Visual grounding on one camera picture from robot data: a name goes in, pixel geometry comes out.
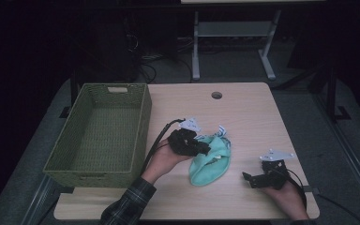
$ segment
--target turquoise fabric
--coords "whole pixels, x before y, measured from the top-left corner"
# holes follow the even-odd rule
[[[231,143],[217,134],[199,136],[196,139],[199,142],[209,143],[211,149],[207,156],[198,154],[192,160],[189,167],[189,179],[194,186],[205,186],[217,180],[228,170],[231,159]]]

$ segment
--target hand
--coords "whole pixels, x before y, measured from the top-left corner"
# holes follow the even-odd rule
[[[157,146],[156,153],[151,157],[142,179],[154,185],[162,175],[170,172],[177,163],[192,157],[180,156],[174,153],[169,146],[168,140],[161,141]]]
[[[280,190],[275,190],[272,187],[264,187],[261,190],[270,196],[291,220],[309,219],[296,187],[289,181]]]

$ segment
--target plaid shirt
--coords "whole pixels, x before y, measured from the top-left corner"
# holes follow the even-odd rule
[[[127,189],[122,198],[101,214],[101,225],[137,224],[156,188],[141,177]]]

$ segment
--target green woven basket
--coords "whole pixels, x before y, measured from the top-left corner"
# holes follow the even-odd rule
[[[43,171],[66,187],[129,187],[143,166],[151,106],[146,84],[86,83]]]

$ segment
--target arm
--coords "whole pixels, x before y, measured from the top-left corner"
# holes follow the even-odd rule
[[[297,192],[296,187],[289,181],[280,190],[272,187],[261,188],[262,192],[270,196],[277,206],[292,220],[292,225],[316,224],[309,220],[303,201]]]
[[[137,224],[156,191],[154,184],[159,177],[170,172],[177,163],[191,158],[176,155],[167,140],[160,142],[157,148],[142,176],[133,182],[119,201],[104,210],[99,224]]]

